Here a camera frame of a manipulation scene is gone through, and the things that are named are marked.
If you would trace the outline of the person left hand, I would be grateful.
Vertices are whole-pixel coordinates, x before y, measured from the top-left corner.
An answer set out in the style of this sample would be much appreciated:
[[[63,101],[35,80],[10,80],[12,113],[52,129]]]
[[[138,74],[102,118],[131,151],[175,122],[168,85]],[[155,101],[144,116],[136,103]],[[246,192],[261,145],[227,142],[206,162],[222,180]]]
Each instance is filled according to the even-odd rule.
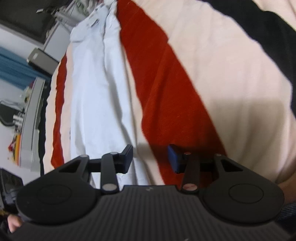
[[[22,219],[19,216],[14,214],[10,214],[7,217],[7,220],[8,220],[8,227],[11,233],[14,233],[23,224]]]

